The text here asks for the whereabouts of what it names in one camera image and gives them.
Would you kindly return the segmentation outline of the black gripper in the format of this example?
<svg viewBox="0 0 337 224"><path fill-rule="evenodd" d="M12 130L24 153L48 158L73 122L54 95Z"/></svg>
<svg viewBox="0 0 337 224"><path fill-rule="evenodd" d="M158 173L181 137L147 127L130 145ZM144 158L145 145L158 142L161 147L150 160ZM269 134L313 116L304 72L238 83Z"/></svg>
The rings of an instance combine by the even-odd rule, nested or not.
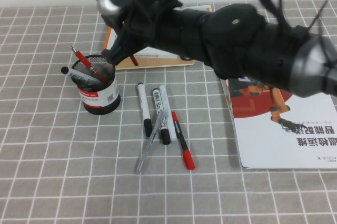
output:
<svg viewBox="0 0 337 224"><path fill-rule="evenodd" d="M132 0L123 30L112 47L102 51L106 61L118 65L144 49L154 39L161 16L178 6L182 6L179 0Z"/></svg>

